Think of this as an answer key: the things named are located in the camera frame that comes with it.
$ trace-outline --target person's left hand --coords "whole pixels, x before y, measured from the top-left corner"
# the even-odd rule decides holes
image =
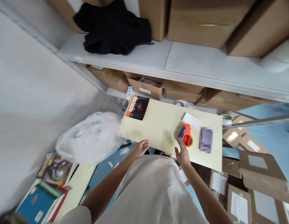
[[[148,140],[142,140],[141,142],[139,142],[135,146],[133,151],[129,154],[129,157],[132,160],[137,160],[144,155],[145,151],[147,151],[149,149],[149,147],[150,147],[149,141]]]

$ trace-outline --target orange tape dispenser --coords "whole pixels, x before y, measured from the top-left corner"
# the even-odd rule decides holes
[[[193,144],[193,137],[191,136],[191,127],[189,124],[185,124],[182,127],[182,130],[178,136],[179,138],[182,138],[183,142],[187,147],[192,146]]]

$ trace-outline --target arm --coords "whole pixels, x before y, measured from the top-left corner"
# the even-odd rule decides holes
[[[149,145],[147,144],[148,140],[138,143],[134,150],[83,201],[81,206],[90,210],[92,223],[96,222],[105,211],[131,164],[148,150]]]
[[[212,195],[211,190],[192,167],[188,150],[181,138],[178,139],[178,143],[181,150],[179,153],[178,149],[175,147],[177,160],[193,187],[208,222],[210,224],[233,224],[227,212],[221,206],[219,201]]]

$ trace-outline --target person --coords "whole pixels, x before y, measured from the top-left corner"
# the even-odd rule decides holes
[[[177,164],[162,155],[144,155],[148,140],[134,150],[89,194],[81,206],[72,209],[60,224],[232,224],[227,212],[190,163],[181,138],[176,157],[201,204],[199,213],[180,176]],[[116,199],[106,209],[116,189]]]

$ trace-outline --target blue book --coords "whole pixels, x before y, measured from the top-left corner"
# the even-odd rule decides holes
[[[56,197],[37,185],[27,195],[16,214],[29,224],[41,224],[55,202]]]

